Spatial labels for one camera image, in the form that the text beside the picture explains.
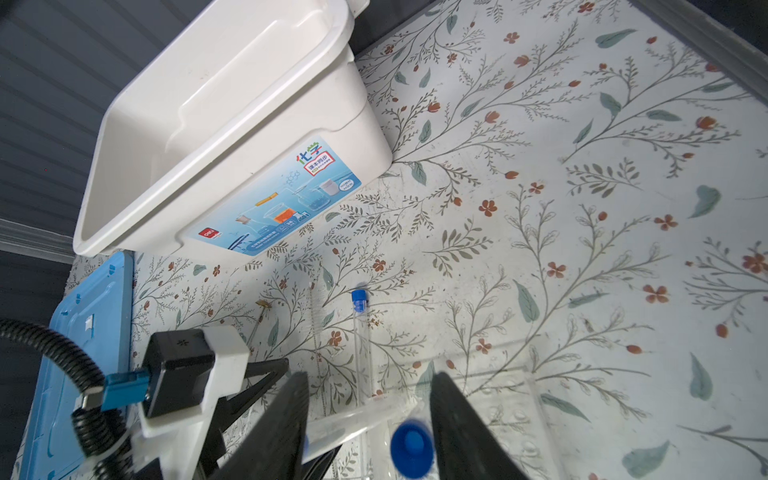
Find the floral tablecloth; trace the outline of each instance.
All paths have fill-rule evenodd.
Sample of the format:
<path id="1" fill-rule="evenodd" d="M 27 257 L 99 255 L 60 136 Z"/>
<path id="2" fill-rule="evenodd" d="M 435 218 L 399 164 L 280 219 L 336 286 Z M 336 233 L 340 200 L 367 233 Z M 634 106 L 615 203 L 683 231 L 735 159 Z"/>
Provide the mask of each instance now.
<path id="1" fill-rule="evenodd" d="M 382 391 L 489 355 L 528 365 L 571 478 L 768 475 L 766 106 L 625 0 L 446 0 L 357 65 L 392 168 L 240 268 L 136 253 L 134 362 L 234 325 L 338 412 L 366 286 Z"/>

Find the gray wall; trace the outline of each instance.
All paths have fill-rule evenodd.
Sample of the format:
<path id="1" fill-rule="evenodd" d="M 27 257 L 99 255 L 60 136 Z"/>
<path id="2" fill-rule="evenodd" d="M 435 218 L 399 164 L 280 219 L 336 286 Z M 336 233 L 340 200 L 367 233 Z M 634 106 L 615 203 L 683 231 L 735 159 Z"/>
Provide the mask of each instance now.
<path id="1" fill-rule="evenodd" d="M 0 316 L 48 325 L 70 265 L 0 251 Z M 0 478 L 10 478 L 27 423 L 40 355 L 0 340 Z"/>
<path id="2" fill-rule="evenodd" d="M 0 217 L 71 235 L 112 99 L 209 0 L 21 0 L 0 21 Z"/>

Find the orange liquid illustration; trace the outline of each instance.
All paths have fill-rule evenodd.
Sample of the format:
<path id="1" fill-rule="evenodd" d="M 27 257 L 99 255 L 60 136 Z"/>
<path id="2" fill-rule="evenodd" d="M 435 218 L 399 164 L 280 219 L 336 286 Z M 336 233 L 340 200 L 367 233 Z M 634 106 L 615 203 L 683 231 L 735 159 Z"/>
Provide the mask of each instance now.
<path id="1" fill-rule="evenodd" d="M 293 208 L 289 208 L 289 209 L 285 210 L 284 212 L 282 212 L 277 217 L 275 217 L 275 221 L 277 223 L 282 223 L 282 222 L 288 220 L 289 218 L 291 218 L 295 213 L 296 213 L 296 211 Z"/>

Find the clear plastic tube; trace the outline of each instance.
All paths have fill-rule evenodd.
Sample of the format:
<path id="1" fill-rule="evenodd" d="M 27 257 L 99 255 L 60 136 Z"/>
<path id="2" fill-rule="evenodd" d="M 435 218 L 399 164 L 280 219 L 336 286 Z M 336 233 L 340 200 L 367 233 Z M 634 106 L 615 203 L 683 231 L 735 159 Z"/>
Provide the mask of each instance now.
<path id="1" fill-rule="evenodd" d="M 368 312 L 368 297 L 365 290 L 352 292 L 352 302 L 355 308 L 355 367 L 357 368 L 357 398 L 363 402 L 376 400 L 376 378 L 373 374 L 371 358 L 370 321 Z M 408 409 L 406 397 L 400 397 L 402 403 L 396 415 L 402 415 Z M 361 442 L 360 465 L 362 477 L 368 478 L 368 460 L 370 458 L 375 480 L 394 480 L 396 477 L 392 463 L 389 460 L 389 426 L 381 422 L 371 428 Z"/>
<path id="2" fill-rule="evenodd" d="M 408 408 L 407 404 L 405 396 L 377 396 L 357 409 L 308 422 L 308 445 L 304 448 L 302 463 L 333 450 L 377 425 L 385 425 L 387 420 L 401 415 Z"/>

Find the blue plastic lid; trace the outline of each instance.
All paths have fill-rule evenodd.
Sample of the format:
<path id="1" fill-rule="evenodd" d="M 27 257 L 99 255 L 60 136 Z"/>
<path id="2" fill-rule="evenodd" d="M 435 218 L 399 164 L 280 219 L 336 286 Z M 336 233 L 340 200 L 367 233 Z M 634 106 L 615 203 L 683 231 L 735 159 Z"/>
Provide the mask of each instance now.
<path id="1" fill-rule="evenodd" d="M 406 420 L 395 430 L 389 447 L 392 463 L 406 478 L 422 478 L 435 459 L 432 436 L 426 426 L 416 420 Z"/>
<path id="2" fill-rule="evenodd" d="M 78 344 L 105 375 L 127 372 L 131 354 L 134 259 L 118 252 L 76 286 L 50 328 Z M 83 462 L 70 415 L 80 392 L 50 360 L 40 364 L 20 480 L 59 480 Z"/>
<path id="3" fill-rule="evenodd" d="M 357 313 L 363 313 L 366 311 L 366 301 L 368 300 L 368 292 L 363 289 L 357 289 L 352 291 L 352 304 L 355 307 Z"/>

